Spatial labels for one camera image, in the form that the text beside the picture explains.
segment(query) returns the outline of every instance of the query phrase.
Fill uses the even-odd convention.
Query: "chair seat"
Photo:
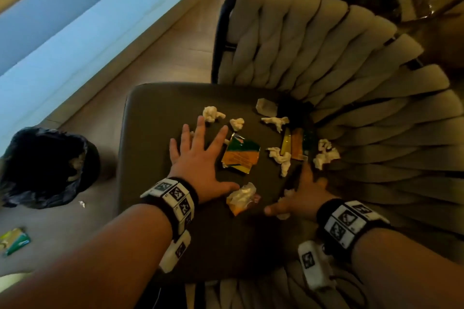
[[[281,222],[263,214],[264,206],[275,202],[284,187],[288,188],[284,183],[292,181],[298,162],[292,160],[289,176],[280,177],[280,166],[268,157],[266,148],[280,147],[282,136],[273,125],[261,123],[255,109],[259,98],[282,102],[286,95],[252,87],[152,83],[136,87],[129,96],[119,152],[119,212],[136,204],[144,191],[168,175],[169,139],[175,137],[179,142],[185,123],[193,130],[206,106],[216,106],[226,114],[226,119],[207,124],[206,145],[230,119],[243,118],[245,125],[240,135],[261,146],[259,162],[248,175],[224,169],[220,161],[216,168],[219,181],[234,181],[241,186],[252,182],[262,197],[260,203],[237,217],[230,212],[225,197],[200,206],[188,227],[192,235],[188,251],[173,272],[157,274],[155,281],[192,283],[257,275],[283,264],[283,246],[296,252],[298,244],[314,234],[314,225],[308,222],[299,224],[303,221],[296,218]],[[281,234],[286,235],[285,242]]]

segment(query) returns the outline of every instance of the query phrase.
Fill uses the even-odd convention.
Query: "hand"
[[[168,178],[179,177],[190,183],[197,191],[200,204],[240,188],[235,182],[218,182],[214,169],[229,128],[227,126],[221,128],[207,150],[205,150],[205,130],[205,118],[198,116],[191,147],[190,129],[187,124],[182,127],[180,154],[176,140],[171,138],[169,142],[169,156],[173,165]]]
[[[265,207],[264,213],[267,216],[275,216],[291,212],[316,222],[316,214],[322,204],[337,198],[325,189],[326,186],[327,179],[324,177],[313,182],[311,166],[304,162],[297,192],[291,197],[284,197],[280,202]]]

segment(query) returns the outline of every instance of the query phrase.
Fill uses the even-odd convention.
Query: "chair backrest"
[[[275,88],[311,102],[341,151],[329,184],[464,263],[464,118],[437,65],[390,21],[341,0],[227,0],[212,82]]]

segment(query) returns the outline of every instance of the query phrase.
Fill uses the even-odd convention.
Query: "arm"
[[[311,168],[304,165],[297,193],[264,212],[293,212],[316,222],[326,201],[336,198],[326,189],[327,180],[313,182]],[[401,233],[375,228],[355,243],[351,260],[354,270],[385,308],[462,308],[464,269]]]
[[[227,134],[224,126],[205,150],[205,120],[198,118],[190,144],[182,128],[180,153],[171,139],[168,177],[181,177],[204,203],[239,189],[218,182],[214,163]],[[130,207],[78,250],[0,294],[5,308],[133,308],[171,243],[172,228],[157,207]]]

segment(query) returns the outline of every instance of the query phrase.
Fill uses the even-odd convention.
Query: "trash bin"
[[[12,138],[0,167],[4,207],[57,207],[71,202],[99,177],[94,144],[80,135],[27,127]]]

